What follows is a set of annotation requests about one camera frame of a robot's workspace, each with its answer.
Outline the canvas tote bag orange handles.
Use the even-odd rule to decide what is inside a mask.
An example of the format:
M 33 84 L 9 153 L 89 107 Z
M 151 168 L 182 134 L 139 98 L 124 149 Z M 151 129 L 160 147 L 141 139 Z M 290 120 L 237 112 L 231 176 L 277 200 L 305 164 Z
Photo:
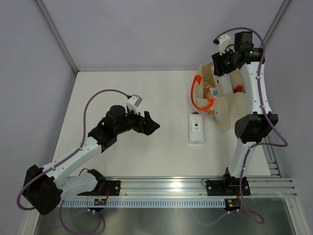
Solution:
M 192 105 L 200 113 L 209 116 L 218 126 L 221 132 L 226 132 L 234 128 L 235 122 L 247 113 L 247 95 L 244 80 L 239 69 L 229 74 L 232 89 L 238 85 L 243 86 L 242 93 L 233 93 L 229 96 L 220 96 L 217 98 L 204 98 L 203 84 L 211 83 L 216 88 L 213 78 L 214 65 L 212 62 L 200 65 L 190 91 Z

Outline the green bottle red cap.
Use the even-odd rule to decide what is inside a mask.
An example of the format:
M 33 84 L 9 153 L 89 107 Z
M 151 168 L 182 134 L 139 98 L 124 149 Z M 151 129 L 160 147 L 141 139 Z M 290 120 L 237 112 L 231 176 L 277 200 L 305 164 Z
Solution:
M 234 90 L 233 93 L 242 93 L 243 92 L 243 86 L 242 85 L 238 85 Z

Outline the white rectangular bottle black cap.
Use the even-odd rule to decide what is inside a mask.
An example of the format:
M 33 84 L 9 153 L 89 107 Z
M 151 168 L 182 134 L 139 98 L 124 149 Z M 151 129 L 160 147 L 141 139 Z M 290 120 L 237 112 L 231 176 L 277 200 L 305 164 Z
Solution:
M 203 117 L 198 112 L 193 112 L 188 115 L 188 142 L 203 144 L 204 141 Z

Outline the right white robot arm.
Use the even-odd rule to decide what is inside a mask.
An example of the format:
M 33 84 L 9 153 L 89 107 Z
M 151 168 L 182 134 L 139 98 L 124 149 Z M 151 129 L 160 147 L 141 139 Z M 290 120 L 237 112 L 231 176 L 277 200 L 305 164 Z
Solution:
M 247 95 L 247 114 L 235 122 L 237 145 L 231 164 L 222 179 L 207 180 L 209 196 L 248 196 L 246 177 L 254 148 L 262 144 L 278 122 L 267 101 L 264 81 L 265 48 L 255 47 L 253 32 L 247 29 L 235 34 L 234 40 L 224 32 L 214 39 L 219 52 L 212 55 L 214 75 L 222 77 L 239 69 Z

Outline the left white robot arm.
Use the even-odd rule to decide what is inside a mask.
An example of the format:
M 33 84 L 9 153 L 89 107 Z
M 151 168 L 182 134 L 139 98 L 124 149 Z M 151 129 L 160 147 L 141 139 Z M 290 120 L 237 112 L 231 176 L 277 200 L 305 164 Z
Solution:
M 70 175 L 116 143 L 119 134 L 134 130 L 149 136 L 158 128 L 160 125 L 152 120 L 149 112 L 140 115 L 121 105 L 113 105 L 72 153 L 42 167 L 31 166 L 25 175 L 22 196 L 32 209 L 46 215 L 74 195 L 102 194 L 106 178 L 97 170 L 91 169 L 76 177 Z

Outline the peach bottle pink cap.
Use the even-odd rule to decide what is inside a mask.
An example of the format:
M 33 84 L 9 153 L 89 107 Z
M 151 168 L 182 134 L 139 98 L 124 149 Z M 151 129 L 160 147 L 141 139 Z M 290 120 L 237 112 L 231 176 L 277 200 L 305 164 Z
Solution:
M 218 90 L 209 82 L 203 84 L 203 96 L 204 98 L 217 98 L 219 97 Z

